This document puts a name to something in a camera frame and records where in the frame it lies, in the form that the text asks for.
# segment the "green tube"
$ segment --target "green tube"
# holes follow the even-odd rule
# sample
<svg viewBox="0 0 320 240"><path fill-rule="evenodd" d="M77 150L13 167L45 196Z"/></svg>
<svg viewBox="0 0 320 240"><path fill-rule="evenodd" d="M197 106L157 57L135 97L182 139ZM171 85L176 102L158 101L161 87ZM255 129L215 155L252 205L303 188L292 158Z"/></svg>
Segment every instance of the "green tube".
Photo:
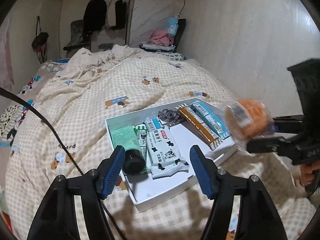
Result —
<svg viewBox="0 0 320 240"><path fill-rule="evenodd" d="M109 130L113 147L121 145L125 150L125 160L122 170L126 174L134 175L141 172L146 165L142 156L142 150L138 142L136 133L131 125Z"/></svg>

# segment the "cow print packaging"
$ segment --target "cow print packaging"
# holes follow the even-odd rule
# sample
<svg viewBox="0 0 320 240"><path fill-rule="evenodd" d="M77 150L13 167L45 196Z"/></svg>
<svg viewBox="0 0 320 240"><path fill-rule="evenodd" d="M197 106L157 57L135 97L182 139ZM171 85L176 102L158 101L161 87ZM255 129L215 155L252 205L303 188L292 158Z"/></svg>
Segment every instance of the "cow print packaging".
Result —
<svg viewBox="0 0 320 240"><path fill-rule="evenodd" d="M158 118L146 120L147 148L151 162L152 178L172 176L178 171L188 171L189 163L181 156L179 148L168 127Z"/></svg>

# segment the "pink curtain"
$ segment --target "pink curtain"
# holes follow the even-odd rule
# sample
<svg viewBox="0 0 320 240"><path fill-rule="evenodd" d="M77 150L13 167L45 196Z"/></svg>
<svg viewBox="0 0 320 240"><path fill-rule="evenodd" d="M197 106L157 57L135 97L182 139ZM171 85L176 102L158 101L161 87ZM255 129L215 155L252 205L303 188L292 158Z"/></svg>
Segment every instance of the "pink curtain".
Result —
<svg viewBox="0 0 320 240"><path fill-rule="evenodd" d="M9 26L9 19L5 19L0 26L0 87L11 91L14 83L9 48Z"/></svg>

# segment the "metal screw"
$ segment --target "metal screw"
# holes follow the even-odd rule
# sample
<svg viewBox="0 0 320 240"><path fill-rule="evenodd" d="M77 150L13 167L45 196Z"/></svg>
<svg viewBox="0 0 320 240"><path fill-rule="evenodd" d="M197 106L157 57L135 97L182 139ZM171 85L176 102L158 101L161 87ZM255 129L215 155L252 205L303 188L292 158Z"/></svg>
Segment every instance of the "metal screw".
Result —
<svg viewBox="0 0 320 240"><path fill-rule="evenodd" d="M65 176L59 175L58 177L56 177L56 180L57 180L57 181L62 181L62 180L64 180L65 178L66 178Z"/></svg>
<svg viewBox="0 0 320 240"><path fill-rule="evenodd" d="M91 176L94 176L94 175L96 175L97 173L98 173L97 169L91 169L91 170L89 171L89 174L90 174Z"/></svg>
<svg viewBox="0 0 320 240"><path fill-rule="evenodd" d="M219 173L220 175L224 175L224 174L226 174L227 172L226 172L226 170L224 170L224 169L218 169L218 173Z"/></svg>
<svg viewBox="0 0 320 240"><path fill-rule="evenodd" d="M250 179L251 179L252 181L254 181L254 182L259 181L259 177L258 177L257 175L252 175L252 176L250 176Z"/></svg>

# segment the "hand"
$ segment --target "hand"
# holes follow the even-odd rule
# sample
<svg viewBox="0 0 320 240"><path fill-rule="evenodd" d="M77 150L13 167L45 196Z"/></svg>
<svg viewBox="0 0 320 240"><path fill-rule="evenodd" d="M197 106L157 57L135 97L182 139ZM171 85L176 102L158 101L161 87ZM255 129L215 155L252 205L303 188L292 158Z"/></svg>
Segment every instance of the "hand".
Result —
<svg viewBox="0 0 320 240"><path fill-rule="evenodd" d="M311 164L302 164L300 166L301 178L300 182L303 186L311 184L315 176L312 174L313 171L320 169L320 161L315 161Z"/></svg>

